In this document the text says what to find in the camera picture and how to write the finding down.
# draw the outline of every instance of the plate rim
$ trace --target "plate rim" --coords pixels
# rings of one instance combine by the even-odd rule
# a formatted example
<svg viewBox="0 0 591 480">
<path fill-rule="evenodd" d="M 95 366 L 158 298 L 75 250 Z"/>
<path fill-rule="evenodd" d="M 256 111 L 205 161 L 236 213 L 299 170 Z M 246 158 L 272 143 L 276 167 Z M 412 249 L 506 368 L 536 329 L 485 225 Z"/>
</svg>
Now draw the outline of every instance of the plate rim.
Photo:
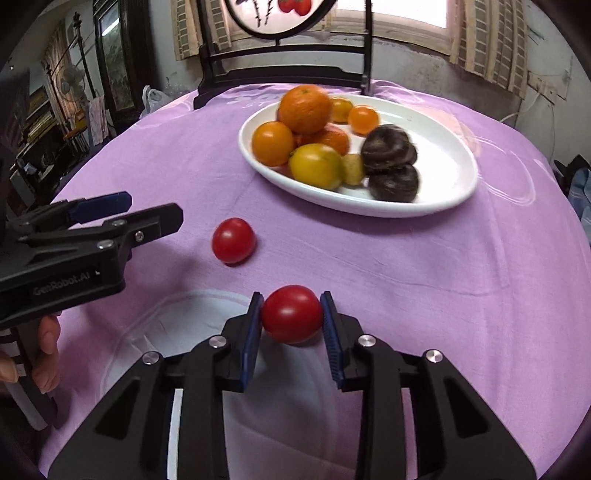
<svg viewBox="0 0 591 480">
<path fill-rule="evenodd" d="M 461 205 L 463 202 L 465 202 L 467 199 L 469 199 L 476 191 L 476 188 L 478 186 L 479 169 L 478 169 L 478 163 L 476 162 L 476 158 L 474 156 L 474 153 L 472 152 L 472 150 L 470 150 L 468 145 L 466 145 L 466 143 L 456 133 L 454 133 L 449 127 L 447 127 L 445 124 L 441 123 L 439 120 L 434 119 L 434 118 L 432 118 L 432 117 L 430 117 L 418 110 L 410 108 L 407 105 L 402 105 L 400 103 L 396 103 L 391 100 L 387 100 L 387 99 L 383 99 L 383 98 L 379 98 L 379 97 L 373 97 L 373 96 L 368 97 L 368 96 L 364 96 L 364 95 L 347 93 L 347 92 L 330 93 L 329 96 L 330 97 L 342 96 L 342 97 L 346 97 L 346 98 L 355 98 L 355 99 L 372 99 L 372 100 L 377 100 L 380 103 L 382 103 L 382 102 L 391 103 L 391 104 L 395 105 L 397 108 L 411 110 L 413 112 L 413 114 L 425 117 L 429 121 L 437 123 L 438 125 L 443 127 L 448 133 L 452 134 L 452 136 L 454 136 L 455 139 L 458 140 L 460 145 L 468 153 L 470 163 L 472 165 L 472 170 L 473 170 L 473 178 L 470 181 L 469 187 L 466 189 L 464 194 L 462 194 L 458 197 L 454 197 L 452 199 L 442 200 L 441 202 L 437 202 L 437 204 L 435 204 L 433 202 L 431 202 L 431 203 L 414 203 L 414 202 L 403 203 L 403 202 L 386 202 L 384 200 L 364 199 L 364 198 L 360 198 L 360 197 L 352 197 L 352 196 L 345 195 L 345 194 L 342 194 L 339 192 L 334 192 L 331 190 L 325 190 L 325 189 L 321 189 L 318 187 L 314 187 L 312 185 L 308 185 L 308 184 L 302 183 L 300 181 L 297 181 L 295 179 L 292 179 L 290 177 L 287 177 L 287 176 L 281 174 L 280 172 L 274 170 L 273 168 L 267 167 L 266 165 L 263 165 L 262 163 L 257 161 L 256 158 L 254 158 L 250 154 L 250 152 L 248 152 L 247 146 L 241 141 L 244 129 L 249 124 L 249 122 L 251 122 L 253 120 L 253 118 L 256 117 L 257 115 L 259 115 L 259 113 L 261 113 L 262 111 L 264 111 L 266 109 L 271 109 L 271 108 L 279 105 L 279 101 L 270 103 L 269 105 L 265 105 L 265 106 L 259 108 L 256 112 L 254 112 L 252 115 L 250 115 L 244 121 L 242 126 L 240 127 L 240 130 L 238 131 L 238 147 L 240 149 L 242 156 L 246 160 L 246 162 L 258 174 L 260 174 L 266 181 L 273 183 L 275 186 L 277 186 L 278 188 L 281 188 L 284 191 L 286 191 L 285 188 L 282 188 L 281 186 L 276 185 L 274 182 L 272 182 L 269 178 L 266 177 L 266 175 L 263 174 L 263 171 L 269 172 L 272 176 L 280 176 L 281 181 L 286 181 L 288 185 L 291 185 L 295 188 L 299 188 L 304 192 L 307 192 L 307 193 L 310 193 L 313 195 L 319 194 L 320 196 L 324 197 L 328 202 L 333 200 L 335 198 L 335 196 L 338 196 L 338 198 L 344 204 L 346 204 L 347 206 L 350 206 L 350 207 L 367 207 L 369 205 L 372 205 L 372 206 L 374 206 L 375 209 L 379 209 L 379 211 L 381 211 L 381 212 L 405 213 L 404 216 L 407 216 L 407 217 L 429 215 L 431 213 L 441 212 L 442 210 L 454 208 L 455 206 Z M 294 193 L 289 192 L 289 191 L 287 191 L 287 193 L 297 196 Z M 310 202 L 310 203 L 315 203 L 315 202 L 312 202 L 311 200 L 308 200 L 308 199 L 303 199 L 303 200 Z M 339 210 L 338 208 L 335 208 L 335 207 L 328 207 L 328 206 L 324 206 L 324 207 L 331 208 L 333 210 Z M 371 216 L 368 213 L 358 213 L 358 215 Z"/>
</svg>

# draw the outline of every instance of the human hand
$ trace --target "human hand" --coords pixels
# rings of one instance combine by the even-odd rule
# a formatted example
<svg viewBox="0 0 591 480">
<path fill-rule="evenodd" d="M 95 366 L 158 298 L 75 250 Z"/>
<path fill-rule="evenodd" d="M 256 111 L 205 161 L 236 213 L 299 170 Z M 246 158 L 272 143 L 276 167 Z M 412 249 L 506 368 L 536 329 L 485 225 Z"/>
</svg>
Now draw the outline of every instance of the human hand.
<svg viewBox="0 0 591 480">
<path fill-rule="evenodd" d="M 41 352 L 33 366 L 33 381 L 45 394 L 57 387 L 60 382 L 59 359 L 57 340 L 60 337 L 61 327 L 57 320 L 58 315 L 47 315 L 41 319 L 37 331 Z M 0 381 L 16 383 L 18 373 L 12 359 L 0 352 Z"/>
</svg>

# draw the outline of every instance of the shiitake mushroom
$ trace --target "shiitake mushroom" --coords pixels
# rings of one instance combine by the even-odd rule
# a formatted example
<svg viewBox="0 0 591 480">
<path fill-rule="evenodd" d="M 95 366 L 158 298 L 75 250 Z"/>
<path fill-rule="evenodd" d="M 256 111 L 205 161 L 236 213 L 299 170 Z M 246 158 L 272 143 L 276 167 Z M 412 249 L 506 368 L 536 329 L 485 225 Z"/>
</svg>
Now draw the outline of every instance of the shiitake mushroom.
<svg viewBox="0 0 591 480">
<path fill-rule="evenodd" d="M 418 172 L 410 164 L 392 168 L 386 173 L 369 175 L 369 192 L 376 200 L 412 202 L 418 192 Z"/>
<path fill-rule="evenodd" d="M 380 125 L 365 138 L 361 156 L 368 174 L 383 173 L 404 164 L 414 164 L 417 149 L 403 129 L 395 125 Z"/>
</svg>

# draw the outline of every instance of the round table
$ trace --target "round table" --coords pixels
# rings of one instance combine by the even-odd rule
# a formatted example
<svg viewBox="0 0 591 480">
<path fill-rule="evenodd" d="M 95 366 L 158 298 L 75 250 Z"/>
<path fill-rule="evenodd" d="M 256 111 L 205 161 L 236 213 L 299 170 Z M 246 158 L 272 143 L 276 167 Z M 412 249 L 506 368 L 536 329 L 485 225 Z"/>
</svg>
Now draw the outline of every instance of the round table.
<svg viewBox="0 0 591 480">
<path fill-rule="evenodd" d="M 542 475 L 591 405 L 591 254 L 547 161 L 493 119 L 375 82 L 375 95 L 433 116 L 467 143 L 477 191 L 424 218 L 329 210 L 269 184 L 238 150 L 242 123 L 290 87 L 238 87 L 198 111 L 196 93 L 182 97 L 115 138 L 60 193 L 127 190 L 132 210 L 176 202 L 185 221 L 134 251 L 123 293 L 63 313 L 62 419 L 42 469 L 144 351 L 187 351 L 244 313 L 253 291 L 302 284 L 330 290 L 340 312 L 396 350 L 444 352 Z M 252 225 L 258 247 L 227 267 L 210 240 L 233 216 Z M 321 342 L 294 348 L 263 337 L 249 390 L 224 402 L 233 480 L 353 478 L 361 397 L 336 390 Z M 409 478 L 415 469 L 410 456 Z"/>
</svg>

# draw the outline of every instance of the oval white plate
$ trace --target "oval white plate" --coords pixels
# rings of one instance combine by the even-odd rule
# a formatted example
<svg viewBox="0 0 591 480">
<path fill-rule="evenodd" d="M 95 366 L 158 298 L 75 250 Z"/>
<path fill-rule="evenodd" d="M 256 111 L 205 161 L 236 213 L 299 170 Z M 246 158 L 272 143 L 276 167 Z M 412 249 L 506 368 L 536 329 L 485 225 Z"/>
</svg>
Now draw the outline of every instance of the oval white plate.
<svg viewBox="0 0 591 480">
<path fill-rule="evenodd" d="M 251 138 L 256 128 L 275 120 L 277 103 L 262 108 L 242 125 L 238 145 L 246 161 L 279 188 L 309 202 L 357 215 L 406 218 L 428 215 L 455 207 L 474 193 L 478 167 L 474 155 L 456 134 L 436 120 L 411 108 L 380 98 L 341 94 L 354 105 L 368 105 L 380 115 L 382 124 L 404 128 L 417 147 L 420 186 L 412 203 L 374 200 L 364 187 L 342 186 L 336 192 L 300 183 L 278 170 L 259 163 L 252 155 Z M 353 134 L 348 125 L 339 125 L 351 138 L 351 153 L 359 153 L 364 138 Z"/>
</svg>

